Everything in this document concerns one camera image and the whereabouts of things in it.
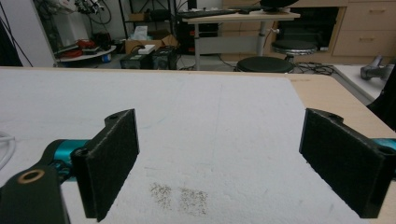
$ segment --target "desk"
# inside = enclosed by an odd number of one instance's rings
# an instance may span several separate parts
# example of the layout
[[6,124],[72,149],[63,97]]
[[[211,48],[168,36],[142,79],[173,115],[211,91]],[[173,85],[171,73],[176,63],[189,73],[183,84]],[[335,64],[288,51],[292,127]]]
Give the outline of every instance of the desk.
[[[0,95],[1,131],[17,139],[0,186],[51,141],[92,138],[106,116],[136,109],[141,153],[102,223],[367,223],[299,154],[304,108],[336,113],[368,137],[396,137],[323,76],[1,68]],[[95,223],[77,184],[62,190],[72,223]],[[395,199],[393,182],[370,221],[394,223]]]
[[362,79],[361,68],[363,66],[365,65],[335,65],[334,67],[347,83],[372,102],[379,96],[387,81],[379,77],[373,77],[370,80]]
[[[200,54],[257,51],[257,54],[262,56],[262,48],[265,44],[265,23],[267,21],[292,21],[299,17],[299,14],[289,12],[266,13],[252,11],[248,15],[231,14],[183,19],[183,21],[188,24],[194,24],[196,70],[200,70]],[[243,21],[259,21],[261,23],[259,36],[219,36],[205,38],[199,36],[199,24],[201,23]]]

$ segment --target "cardboard box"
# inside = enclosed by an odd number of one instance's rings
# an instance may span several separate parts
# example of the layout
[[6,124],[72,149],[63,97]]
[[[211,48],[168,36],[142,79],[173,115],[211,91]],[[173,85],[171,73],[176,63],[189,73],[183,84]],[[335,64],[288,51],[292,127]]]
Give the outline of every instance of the cardboard box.
[[134,49],[137,49],[137,46],[139,45],[155,45],[155,49],[162,46],[178,47],[176,38],[166,30],[149,31],[148,35],[152,36],[153,40],[126,40],[125,53],[131,53]]
[[129,15],[129,21],[147,21],[148,19],[148,13],[136,12]]

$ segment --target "dark stain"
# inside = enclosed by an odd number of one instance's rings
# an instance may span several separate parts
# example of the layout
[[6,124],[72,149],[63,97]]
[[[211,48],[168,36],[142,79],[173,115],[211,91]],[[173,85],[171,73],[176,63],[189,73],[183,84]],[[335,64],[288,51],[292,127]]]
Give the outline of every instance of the dark stain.
[[204,216],[207,214],[206,192],[185,188],[180,190],[179,209],[181,211],[193,216]]
[[153,183],[151,185],[151,196],[155,202],[163,209],[172,210],[171,208],[171,193],[172,189],[167,185],[160,185]]

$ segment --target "wall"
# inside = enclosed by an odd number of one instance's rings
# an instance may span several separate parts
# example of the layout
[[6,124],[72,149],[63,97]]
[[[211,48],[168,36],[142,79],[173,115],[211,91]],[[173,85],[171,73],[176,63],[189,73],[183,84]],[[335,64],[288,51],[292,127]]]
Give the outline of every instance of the wall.
[[[52,67],[55,59],[32,1],[1,0],[11,32],[34,67]],[[18,49],[23,66],[31,66]]]

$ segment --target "black stool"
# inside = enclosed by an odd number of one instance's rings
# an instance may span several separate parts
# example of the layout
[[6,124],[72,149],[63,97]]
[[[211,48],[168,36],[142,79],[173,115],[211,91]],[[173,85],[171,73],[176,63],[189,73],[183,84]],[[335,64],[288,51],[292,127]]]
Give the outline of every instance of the black stool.
[[263,56],[246,58],[236,64],[236,71],[238,72],[288,73],[293,68],[294,65],[288,61]]
[[317,46],[302,40],[277,40],[272,43],[272,50],[286,54],[285,60],[294,63],[295,55],[308,55],[317,51]]

